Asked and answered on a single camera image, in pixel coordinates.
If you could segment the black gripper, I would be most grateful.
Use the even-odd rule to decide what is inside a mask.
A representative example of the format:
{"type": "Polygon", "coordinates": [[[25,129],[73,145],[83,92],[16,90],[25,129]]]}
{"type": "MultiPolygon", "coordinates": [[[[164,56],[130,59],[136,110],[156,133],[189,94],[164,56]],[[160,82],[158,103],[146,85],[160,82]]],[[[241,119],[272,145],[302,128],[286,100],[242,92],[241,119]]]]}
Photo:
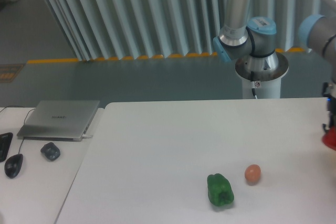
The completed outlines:
{"type": "Polygon", "coordinates": [[[322,96],[327,99],[327,111],[329,113],[329,124],[322,124],[323,131],[328,133],[330,127],[335,126],[335,83],[324,82],[322,85],[322,96]]]}

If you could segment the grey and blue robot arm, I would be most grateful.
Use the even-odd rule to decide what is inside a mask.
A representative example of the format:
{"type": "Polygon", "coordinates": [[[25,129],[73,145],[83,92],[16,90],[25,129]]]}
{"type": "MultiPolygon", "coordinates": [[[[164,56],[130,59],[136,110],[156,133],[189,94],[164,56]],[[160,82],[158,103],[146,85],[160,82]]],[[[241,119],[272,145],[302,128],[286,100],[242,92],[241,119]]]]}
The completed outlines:
{"type": "MultiPolygon", "coordinates": [[[[220,34],[214,38],[214,45],[219,49],[220,56],[225,59],[230,55],[249,54],[253,58],[267,58],[275,51],[275,22],[266,17],[255,17],[247,21],[250,0],[227,0],[228,14],[225,14],[224,26],[220,34]],[[255,23],[264,19],[265,25],[255,23]]],[[[335,9],[335,0],[324,0],[335,9]]],[[[335,129],[335,17],[310,15],[299,27],[300,40],[319,56],[324,58],[333,68],[333,91],[326,94],[330,100],[329,129],[335,129]]]]}

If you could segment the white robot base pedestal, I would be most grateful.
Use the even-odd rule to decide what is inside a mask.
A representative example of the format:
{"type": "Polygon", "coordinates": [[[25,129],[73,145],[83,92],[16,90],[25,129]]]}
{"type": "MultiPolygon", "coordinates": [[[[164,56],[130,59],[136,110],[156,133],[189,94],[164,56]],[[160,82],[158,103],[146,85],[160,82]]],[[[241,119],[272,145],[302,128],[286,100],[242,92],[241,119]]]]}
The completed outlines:
{"type": "Polygon", "coordinates": [[[243,99],[279,99],[281,80],[287,74],[289,63],[279,52],[264,58],[250,55],[235,62],[235,71],[242,85],[243,99]]]}

